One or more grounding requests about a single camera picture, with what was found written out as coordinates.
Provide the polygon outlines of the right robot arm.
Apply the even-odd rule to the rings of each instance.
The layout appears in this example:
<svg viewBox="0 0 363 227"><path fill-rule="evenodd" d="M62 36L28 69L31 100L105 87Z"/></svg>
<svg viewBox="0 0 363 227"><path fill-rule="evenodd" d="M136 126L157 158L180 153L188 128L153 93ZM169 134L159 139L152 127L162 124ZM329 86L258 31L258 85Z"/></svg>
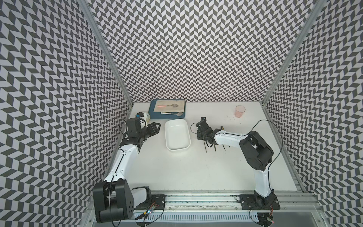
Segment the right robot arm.
<svg viewBox="0 0 363 227"><path fill-rule="evenodd" d="M273 149L261 137L251 130L247 134L226 132L223 129L212 129L206 117L196 123L197 139L204 141L208 147L227 145L240 148L247 164L253 169L255 177L255 189L253 195L242 195L240 201L244 210L250 208L268 209L276 203L276 195L271 187L269 168L273 163Z"/></svg>

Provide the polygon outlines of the white plastic storage box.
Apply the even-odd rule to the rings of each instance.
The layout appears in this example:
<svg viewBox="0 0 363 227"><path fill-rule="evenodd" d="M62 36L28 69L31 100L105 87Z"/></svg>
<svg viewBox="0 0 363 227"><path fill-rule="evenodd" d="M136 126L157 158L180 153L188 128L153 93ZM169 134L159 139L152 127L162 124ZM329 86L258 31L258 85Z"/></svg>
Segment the white plastic storage box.
<svg viewBox="0 0 363 227"><path fill-rule="evenodd" d="M166 147L171 152L187 150L191 145L188 123L184 119L170 120L165 123Z"/></svg>

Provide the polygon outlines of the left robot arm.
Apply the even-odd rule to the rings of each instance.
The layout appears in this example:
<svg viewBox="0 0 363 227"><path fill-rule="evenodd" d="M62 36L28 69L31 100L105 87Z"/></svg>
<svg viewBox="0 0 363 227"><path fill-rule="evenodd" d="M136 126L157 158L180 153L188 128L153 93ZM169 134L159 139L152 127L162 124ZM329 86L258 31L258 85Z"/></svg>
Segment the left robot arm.
<svg viewBox="0 0 363 227"><path fill-rule="evenodd" d="M127 174L141 151L146 140L160 132L160 123L147 123L143 117L130 118L126 121L123 135L115 160L105 179L96 183L92 192L97 223L131 219L134 209L147 205L151 198L148 186L131 189Z"/></svg>

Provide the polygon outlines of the pink translucent cup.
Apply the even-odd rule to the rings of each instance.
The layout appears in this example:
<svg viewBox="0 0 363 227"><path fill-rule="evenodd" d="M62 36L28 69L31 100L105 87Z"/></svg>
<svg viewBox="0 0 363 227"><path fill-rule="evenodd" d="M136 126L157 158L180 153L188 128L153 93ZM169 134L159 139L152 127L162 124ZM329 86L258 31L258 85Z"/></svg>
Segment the pink translucent cup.
<svg viewBox="0 0 363 227"><path fill-rule="evenodd" d="M244 106L238 105L235 107L234 116L236 118L241 118L246 111L246 108Z"/></svg>

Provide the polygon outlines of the dark teal tray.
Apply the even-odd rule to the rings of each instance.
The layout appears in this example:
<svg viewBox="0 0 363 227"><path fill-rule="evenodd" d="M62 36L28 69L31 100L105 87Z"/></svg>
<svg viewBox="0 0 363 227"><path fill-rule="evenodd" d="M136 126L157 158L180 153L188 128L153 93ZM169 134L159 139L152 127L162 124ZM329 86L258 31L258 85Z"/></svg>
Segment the dark teal tray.
<svg viewBox="0 0 363 227"><path fill-rule="evenodd" d="M185 100L154 99L150 103L148 113L153 120L173 120L185 117Z"/></svg>

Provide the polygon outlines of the beige folded cloth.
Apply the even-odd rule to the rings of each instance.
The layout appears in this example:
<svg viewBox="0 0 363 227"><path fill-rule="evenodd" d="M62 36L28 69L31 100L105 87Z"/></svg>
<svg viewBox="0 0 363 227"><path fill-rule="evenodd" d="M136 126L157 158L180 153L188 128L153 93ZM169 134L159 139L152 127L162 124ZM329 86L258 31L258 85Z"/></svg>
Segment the beige folded cloth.
<svg viewBox="0 0 363 227"><path fill-rule="evenodd" d="M184 100L157 100L154 112L183 112L184 109Z"/></svg>

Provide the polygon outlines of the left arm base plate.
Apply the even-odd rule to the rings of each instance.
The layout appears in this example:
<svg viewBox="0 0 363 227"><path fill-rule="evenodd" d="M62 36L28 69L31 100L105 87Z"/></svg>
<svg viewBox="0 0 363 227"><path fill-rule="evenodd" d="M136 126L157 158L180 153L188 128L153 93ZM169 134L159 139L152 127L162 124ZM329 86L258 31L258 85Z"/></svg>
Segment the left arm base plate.
<svg viewBox="0 0 363 227"><path fill-rule="evenodd" d="M166 195L165 194L156 194L152 195L145 202L139 204L135 210L137 211L146 211L149 208L153 207L154 210L164 210L165 208Z"/></svg>

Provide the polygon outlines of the aluminium front rail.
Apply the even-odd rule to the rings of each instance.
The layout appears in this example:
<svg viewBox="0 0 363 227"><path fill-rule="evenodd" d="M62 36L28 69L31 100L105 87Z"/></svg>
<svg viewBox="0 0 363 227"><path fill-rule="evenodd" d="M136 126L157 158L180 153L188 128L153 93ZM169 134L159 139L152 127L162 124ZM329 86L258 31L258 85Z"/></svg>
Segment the aluminium front rail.
<svg viewBox="0 0 363 227"><path fill-rule="evenodd" d="M252 191L161 191L152 194L166 195L166 212L242 212L238 200L241 194ZM300 191L276 191L280 210L274 212L322 212L315 195Z"/></svg>

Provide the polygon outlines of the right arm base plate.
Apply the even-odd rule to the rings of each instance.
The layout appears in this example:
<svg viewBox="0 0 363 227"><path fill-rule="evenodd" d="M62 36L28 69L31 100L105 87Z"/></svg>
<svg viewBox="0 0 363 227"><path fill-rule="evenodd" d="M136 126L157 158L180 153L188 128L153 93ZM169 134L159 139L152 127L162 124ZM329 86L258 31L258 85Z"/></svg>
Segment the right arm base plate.
<svg viewBox="0 0 363 227"><path fill-rule="evenodd" d="M243 210L280 210L280 203L275 194L271 193L268 197L258 194L241 194L238 200Z"/></svg>

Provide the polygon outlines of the white handled spoon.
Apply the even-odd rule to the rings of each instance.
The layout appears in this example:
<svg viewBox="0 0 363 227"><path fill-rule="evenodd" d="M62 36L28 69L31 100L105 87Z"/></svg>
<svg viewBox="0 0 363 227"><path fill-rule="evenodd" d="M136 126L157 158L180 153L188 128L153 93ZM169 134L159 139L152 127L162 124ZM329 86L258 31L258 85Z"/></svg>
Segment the white handled spoon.
<svg viewBox="0 0 363 227"><path fill-rule="evenodd" d="M183 113L183 112L177 112L177 113L161 112L161 114L164 114L164 115L176 115L176 116L182 116L184 113Z"/></svg>

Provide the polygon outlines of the pink handled spoon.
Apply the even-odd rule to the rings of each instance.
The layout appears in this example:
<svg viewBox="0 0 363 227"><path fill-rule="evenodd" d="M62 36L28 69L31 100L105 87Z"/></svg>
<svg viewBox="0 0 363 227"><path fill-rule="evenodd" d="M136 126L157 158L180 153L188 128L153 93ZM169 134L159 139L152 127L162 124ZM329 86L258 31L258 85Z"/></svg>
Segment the pink handled spoon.
<svg viewBox="0 0 363 227"><path fill-rule="evenodd" d="M178 107L178 104L172 104L172 105L157 105L158 108L165 108L165 107Z"/></svg>

